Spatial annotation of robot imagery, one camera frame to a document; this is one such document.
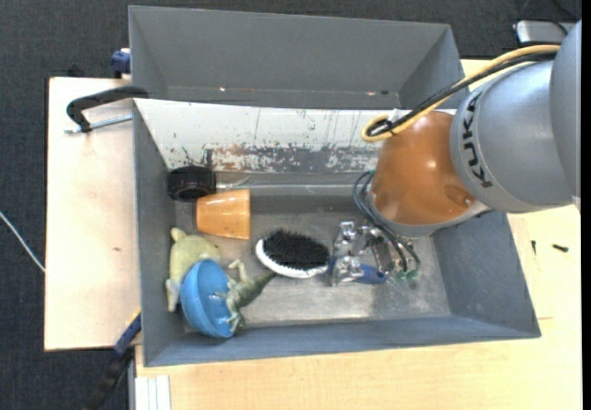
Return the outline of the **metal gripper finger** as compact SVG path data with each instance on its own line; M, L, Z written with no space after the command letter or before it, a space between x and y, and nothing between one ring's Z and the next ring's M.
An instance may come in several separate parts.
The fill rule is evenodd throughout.
M333 240L334 257L361 256L367 249L368 228L355 222L341 222Z
M337 286L360 280L364 274L358 258L340 256L332 259L329 264L328 282L331 286Z

